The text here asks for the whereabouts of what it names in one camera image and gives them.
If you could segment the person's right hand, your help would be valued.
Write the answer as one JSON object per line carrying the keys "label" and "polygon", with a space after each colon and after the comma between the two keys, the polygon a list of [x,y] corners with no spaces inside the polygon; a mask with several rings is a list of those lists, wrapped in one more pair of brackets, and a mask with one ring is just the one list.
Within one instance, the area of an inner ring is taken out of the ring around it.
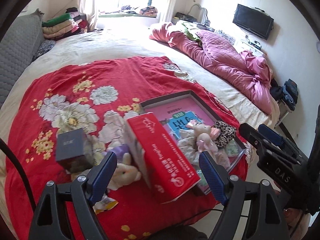
{"label": "person's right hand", "polygon": [[311,215],[302,210],[285,209],[285,220],[290,233],[290,239],[302,239],[308,231]]}

